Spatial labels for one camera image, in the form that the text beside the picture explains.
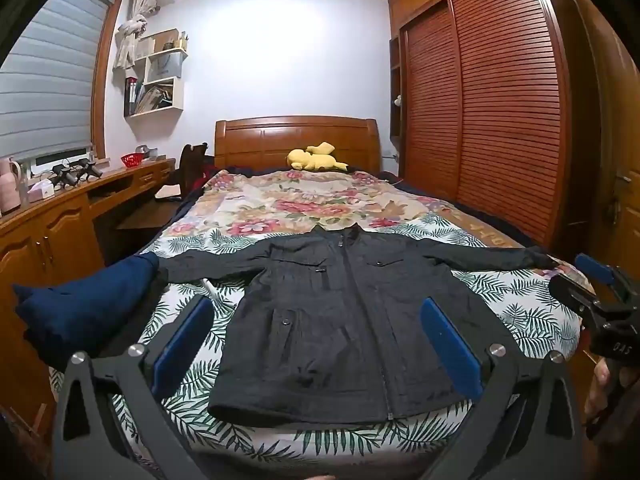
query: red-brown slatted door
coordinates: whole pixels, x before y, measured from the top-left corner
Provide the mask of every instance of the red-brown slatted door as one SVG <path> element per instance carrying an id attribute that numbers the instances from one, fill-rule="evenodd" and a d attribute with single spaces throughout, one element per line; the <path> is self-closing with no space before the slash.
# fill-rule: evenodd
<path id="1" fill-rule="evenodd" d="M 404 179 L 454 199 L 458 182 L 460 71 L 452 15 L 444 1 L 407 32 Z"/>
<path id="2" fill-rule="evenodd" d="M 458 200 L 544 242 L 556 192 L 561 118 L 540 2 L 452 1 L 463 94 Z"/>

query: wooden headboard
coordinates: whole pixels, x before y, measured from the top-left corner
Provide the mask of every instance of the wooden headboard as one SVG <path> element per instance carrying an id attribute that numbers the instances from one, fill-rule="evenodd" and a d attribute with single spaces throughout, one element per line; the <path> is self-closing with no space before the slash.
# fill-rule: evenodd
<path id="1" fill-rule="evenodd" d="M 283 116 L 218 121 L 214 152 L 216 166 L 245 166 L 253 170 L 283 168 L 291 150 L 335 146 L 332 155 L 369 173 L 380 171 L 380 139 L 374 119 L 331 116 Z"/>

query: blue gripper pad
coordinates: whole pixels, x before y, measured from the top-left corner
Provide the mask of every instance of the blue gripper pad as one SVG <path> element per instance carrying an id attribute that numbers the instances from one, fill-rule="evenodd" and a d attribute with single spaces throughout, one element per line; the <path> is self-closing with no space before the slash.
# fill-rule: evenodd
<path id="1" fill-rule="evenodd" d="M 153 362 L 151 393 L 156 400 L 171 397 L 180 386 L 204 339 L 211 330 L 214 318 L 209 298 L 199 296 L 184 307 L 174 322 L 164 325 L 154 337 L 163 342 L 161 331 L 174 331 Z"/>
<path id="2" fill-rule="evenodd" d="M 611 272 L 611 268 L 586 254 L 581 253 L 575 257 L 575 267 L 580 270 L 580 272 L 586 274 L 588 278 L 597 280 L 604 285 L 611 285 L 613 283 L 613 272 Z"/>
<path id="3" fill-rule="evenodd" d="M 431 298 L 422 304 L 420 322 L 456 391 L 478 400 L 482 396 L 480 363 Z"/>

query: wooden window frame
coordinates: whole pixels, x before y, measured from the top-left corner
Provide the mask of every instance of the wooden window frame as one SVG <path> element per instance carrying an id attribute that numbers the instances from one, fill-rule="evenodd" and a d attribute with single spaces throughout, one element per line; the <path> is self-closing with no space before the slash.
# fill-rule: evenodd
<path id="1" fill-rule="evenodd" d="M 107 86 L 107 71 L 109 64 L 109 52 L 113 42 L 113 31 L 120 12 L 122 0 L 115 0 L 107 11 L 98 52 L 95 56 L 94 83 L 91 92 L 91 142 L 94 144 L 97 158 L 104 158 L 104 92 Z"/>

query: blue garment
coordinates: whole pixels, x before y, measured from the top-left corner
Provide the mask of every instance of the blue garment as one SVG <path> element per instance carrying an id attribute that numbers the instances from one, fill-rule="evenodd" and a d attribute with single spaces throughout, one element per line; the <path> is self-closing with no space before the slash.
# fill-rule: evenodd
<path id="1" fill-rule="evenodd" d="M 28 327 L 24 338 L 57 370 L 64 370 L 76 351 L 97 356 L 145 295 L 157 270 L 155 254 L 135 254 L 55 288 L 14 285 L 15 312 Z"/>

